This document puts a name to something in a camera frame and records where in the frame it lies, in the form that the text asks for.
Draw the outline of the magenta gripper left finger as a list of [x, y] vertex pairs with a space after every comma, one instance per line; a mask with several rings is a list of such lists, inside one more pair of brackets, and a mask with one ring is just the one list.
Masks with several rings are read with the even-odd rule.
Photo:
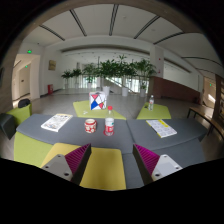
[[91, 145], [86, 144], [66, 155], [56, 154], [42, 169], [79, 185], [91, 155]]

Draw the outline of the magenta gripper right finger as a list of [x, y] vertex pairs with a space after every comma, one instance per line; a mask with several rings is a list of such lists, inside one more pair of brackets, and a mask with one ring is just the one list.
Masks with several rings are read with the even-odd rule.
[[133, 145], [132, 153], [145, 185], [182, 169], [182, 167], [167, 154], [158, 155], [137, 144]]

